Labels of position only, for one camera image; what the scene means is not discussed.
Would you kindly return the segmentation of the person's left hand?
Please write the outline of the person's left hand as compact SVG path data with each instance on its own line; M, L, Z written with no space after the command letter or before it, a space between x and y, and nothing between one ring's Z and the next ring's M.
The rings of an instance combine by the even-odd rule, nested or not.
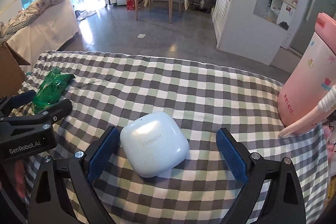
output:
M22 160L8 162L3 165L11 185L14 187L17 195L24 199L26 196L25 165Z

